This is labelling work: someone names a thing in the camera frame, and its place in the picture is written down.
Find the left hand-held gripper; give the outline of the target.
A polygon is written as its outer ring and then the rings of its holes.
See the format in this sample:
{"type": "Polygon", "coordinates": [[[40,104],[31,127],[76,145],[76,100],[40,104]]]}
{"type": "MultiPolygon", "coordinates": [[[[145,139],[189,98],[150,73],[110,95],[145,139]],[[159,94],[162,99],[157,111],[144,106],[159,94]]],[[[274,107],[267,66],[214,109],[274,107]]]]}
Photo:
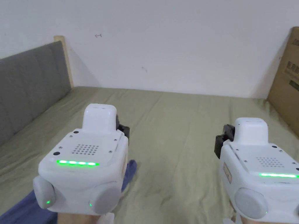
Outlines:
{"type": "Polygon", "coordinates": [[[113,105],[89,104],[82,128],[66,134],[40,161],[33,189],[42,209],[104,215],[122,195],[130,128],[113,105]]]}

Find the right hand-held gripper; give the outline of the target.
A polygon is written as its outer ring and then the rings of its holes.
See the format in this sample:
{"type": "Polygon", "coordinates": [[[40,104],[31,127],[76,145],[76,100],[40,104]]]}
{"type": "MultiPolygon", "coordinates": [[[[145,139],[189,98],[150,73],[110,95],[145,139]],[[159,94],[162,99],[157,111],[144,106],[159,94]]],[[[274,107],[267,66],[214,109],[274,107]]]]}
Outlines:
{"type": "Polygon", "coordinates": [[[215,138],[220,177],[236,220],[298,220],[299,165],[268,139],[260,118],[238,118],[215,138]]]}

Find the person's right hand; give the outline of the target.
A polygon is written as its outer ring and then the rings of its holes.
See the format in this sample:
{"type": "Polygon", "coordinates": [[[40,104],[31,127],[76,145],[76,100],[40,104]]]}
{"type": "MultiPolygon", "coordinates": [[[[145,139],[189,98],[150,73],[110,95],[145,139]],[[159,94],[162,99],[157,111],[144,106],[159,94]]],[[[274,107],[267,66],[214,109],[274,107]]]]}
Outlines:
{"type": "Polygon", "coordinates": [[[242,224],[298,224],[299,219],[289,216],[284,216],[284,214],[276,215],[269,219],[249,219],[243,216],[240,216],[242,224]]]}

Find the person's left hand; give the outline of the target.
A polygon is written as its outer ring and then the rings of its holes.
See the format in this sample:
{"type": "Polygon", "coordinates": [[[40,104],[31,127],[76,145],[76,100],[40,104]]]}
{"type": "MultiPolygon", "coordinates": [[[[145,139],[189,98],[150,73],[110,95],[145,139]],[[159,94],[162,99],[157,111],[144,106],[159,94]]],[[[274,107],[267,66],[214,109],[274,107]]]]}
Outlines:
{"type": "Polygon", "coordinates": [[[101,216],[58,213],[58,224],[97,224],[101,216]]]}

